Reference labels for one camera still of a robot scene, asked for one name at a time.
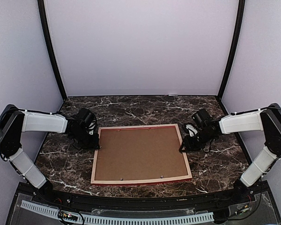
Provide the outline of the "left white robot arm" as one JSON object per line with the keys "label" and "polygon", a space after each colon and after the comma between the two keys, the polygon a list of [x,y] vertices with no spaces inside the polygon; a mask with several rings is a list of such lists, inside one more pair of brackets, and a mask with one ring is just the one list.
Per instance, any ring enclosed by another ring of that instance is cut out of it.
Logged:
{"label": "left white robot arm", "polygon": [[57,195],[51,183],[24,152],[21,136],[24,132],[53,132],[67,134],[83,150],[98,150],[99,134],[96,116],[82,108],[77,114],[66,116],[59,112],[19,109],[9,104],[0,115],[0,157],[8,161],[34,188],[46,204],[53,204]]}

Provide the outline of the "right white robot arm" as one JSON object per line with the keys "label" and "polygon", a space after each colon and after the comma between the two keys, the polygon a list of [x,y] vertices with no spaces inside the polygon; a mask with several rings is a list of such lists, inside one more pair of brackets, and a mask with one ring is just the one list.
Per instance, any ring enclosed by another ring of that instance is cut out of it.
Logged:
{"label": "right white robot arm", "polygon": [[281,159],[281,107],[273,103],[268,107],[245,112],[235,112],[214,119],[205,110],[200,109],[192,115],[194,124],[184,124],[188,134],[183,138],[179,152],[199,151],[207,143],[221,135],[231,133],[262,131],[265,136],[263,149],[246,171],[235,182],[235,189],[230,192],[230,200],[240,203],[248,195],[247,188]]}

